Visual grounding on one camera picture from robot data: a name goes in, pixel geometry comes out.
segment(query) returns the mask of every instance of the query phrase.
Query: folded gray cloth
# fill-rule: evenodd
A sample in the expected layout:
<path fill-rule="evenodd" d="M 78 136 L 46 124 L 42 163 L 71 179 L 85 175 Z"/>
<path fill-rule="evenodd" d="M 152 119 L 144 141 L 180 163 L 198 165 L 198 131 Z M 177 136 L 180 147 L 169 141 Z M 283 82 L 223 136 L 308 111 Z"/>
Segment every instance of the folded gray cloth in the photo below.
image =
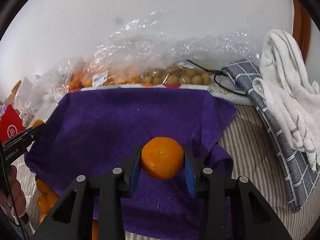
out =
<path fill-rule="evenodd" d="M 275 117 L 268 111 L 261 96 L 254 91 L 252 81 L 261 77 L 252 62 L 241 60 L 226 65 L 223 70 L 229 78 L 244 90 L 255 103 L 259 116 L 265 123 L 268 134 L 275 147 L 276 155 L 284 173 L 287 185 L 289 204 L 293 212 L 298 212 L 306 200 L 311 196 L 320 175 L 319 167 L 316 172 L 309 168 L 305 152 L 293 150 L 284 136 Z"/>

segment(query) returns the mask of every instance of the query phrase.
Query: red bag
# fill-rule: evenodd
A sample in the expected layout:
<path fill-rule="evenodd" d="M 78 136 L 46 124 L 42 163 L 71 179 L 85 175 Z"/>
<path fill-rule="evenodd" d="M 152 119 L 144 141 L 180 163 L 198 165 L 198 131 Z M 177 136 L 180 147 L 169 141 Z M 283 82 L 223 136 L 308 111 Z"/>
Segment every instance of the red bag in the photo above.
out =
<path fill-rule="evenodd" d="M 18 113 L 12 108 L 11 105 L 9 105 L 4 112 L 4 115 L 0 119 L 1 142 L 4 143 L 11 137 L 24 130 L 25 128 L 22 125 L 22 120 L 20 119 Z"/>

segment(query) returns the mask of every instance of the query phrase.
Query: silver screw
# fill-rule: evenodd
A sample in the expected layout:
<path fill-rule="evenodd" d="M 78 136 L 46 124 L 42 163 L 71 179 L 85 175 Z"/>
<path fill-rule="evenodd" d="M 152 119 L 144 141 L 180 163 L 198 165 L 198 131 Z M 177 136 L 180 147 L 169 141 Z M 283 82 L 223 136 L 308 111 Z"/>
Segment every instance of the silver screw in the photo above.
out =
<path fill-rule="evenodd" d="M 84 175 L 79 175 L 78 177 L 77 177 L 77 181 L 78 182 L 82 182 L 82 181 L 84 181 L 85 180 L 85 176 Z"/>
<path fill-rule="evenodd" d="M 205 174 L 211 174 L 211 173 L 212 173 L 212 169 L 210 169 L 210 168 L 204 168 L 204 169 L 203 169 L 203 172 L 204 172 Z"/>
<path fill-rule="evenodd" d="M 241 176 L 239 179 L 242 183 L 247 183 L 249 179 L 246 176 Z"/>
<path fill-rule="evenodd" d="M 121 168 L 114 168 L 112 170 L 113 174 L 120 174 L 122 172 L 122 169 Z"/>

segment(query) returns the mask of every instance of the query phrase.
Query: barcode label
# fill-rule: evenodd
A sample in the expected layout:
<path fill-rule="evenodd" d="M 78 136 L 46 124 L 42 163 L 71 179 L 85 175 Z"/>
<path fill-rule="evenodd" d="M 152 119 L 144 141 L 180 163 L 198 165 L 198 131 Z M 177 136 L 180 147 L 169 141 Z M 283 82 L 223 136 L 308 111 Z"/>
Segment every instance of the barcode label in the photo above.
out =
<path fill-rule="evenodd" d="M 186 67 L 186 68 L 190 68 L 190 69 L 193 69 L 196 67 L 195 65 L 193 65 L 192 63 L 190 63 L 188 61 L 179 62 L 178 65 L 181 67 Z"/>
<path fill-rule="evenodd" d="M 102 85 L 104 82 L 107 81 L 107 78 L 108 78 L 108 70 L 100 74 L 95 74 L 92 77 L 92 86 L 98 87 Z"/>

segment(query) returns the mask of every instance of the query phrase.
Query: black cable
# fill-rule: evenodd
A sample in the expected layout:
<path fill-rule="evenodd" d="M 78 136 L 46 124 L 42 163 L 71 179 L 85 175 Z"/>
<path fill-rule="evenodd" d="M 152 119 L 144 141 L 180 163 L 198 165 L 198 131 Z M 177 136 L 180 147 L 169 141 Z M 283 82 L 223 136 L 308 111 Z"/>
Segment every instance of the black cable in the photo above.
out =
<path fill-rule="evenodd" d="M 11 191 L 11 186 L 9 184 L 8 176 L 7 176 L 7 173 L 5 172 L 3 156 L 4 156 L 4 151 L 3 151 L 2 142 L 0 141 L 0 158 L 1 158 L 1 164 L 2 164 L 2 171 L 3 171 L 3 175 L 4 175 L 4 180 L 5 180 L 5 183 L 7 185 L 7 189 L 9 191 L 9 194 L 10 194 L 10 197 L 11 197 L 11 200 L 12 200 L 12 205 L 13 205 L 14 212 L 15 212 L 15 214 L 17 216 L 18 224 L 19 224 L 19 226 L 21 228 L 21 231 L 22 231 L 23 239 L 27 240 L 27 238 L 26 238 L 26 236 L 24 234 L 24 229 L 23 229 L 23 227 L 21 225 L 21 222 L 20 222 L 20 218 L 18 217 L 18 213 L 17 213 L 16 205 L 14 203 L 14 199 L 13 199 L 13 195 L 12 195 L 12 191 Z"/>
<path fill-rule="evenodd" d="M 221 85 L 221 84 L 216 80 L 216 77 L 217 77 L 217 76 L 225 76 L 225 77 L 227 77 L 227 75 L 226 75 L 223 71 L 221 71 L 221 70 L 209 70 L 209 69 L 206 69 L 206 68 L 204 68 L 204 67 L 201 67 L 200 65 L 192 62 L 191 60 L 188 60 L 188 59 L 187 59 L 187 61 L 190 62 L 190 63 L 192 63 L 193 65 L 196 65 L 197 67 L 201 68 L 202 70 L 204 70 L 204 71 L 206 71 L 206 72 L 213 73 L 213 74 L 214 74 L 214 76 L 213 76 L 213 81 L 214 81 L 219 87 L 225 89 L 226 91 L 228 91 L 228 92 L 230 92 L 230 93 L 236 94 L 236 95 L 238 95 L 238 96 L 243 96 L 243 97 L 246 97 L 246 96 L 247 96 L 246 93 L 239 93 L 239 92 L 237 92 L 237 91 L 233 91 L 233 90 L 231 90 L 231 89 L 229 89 L 229 88 L 226 88 L 225 86 Z"/>

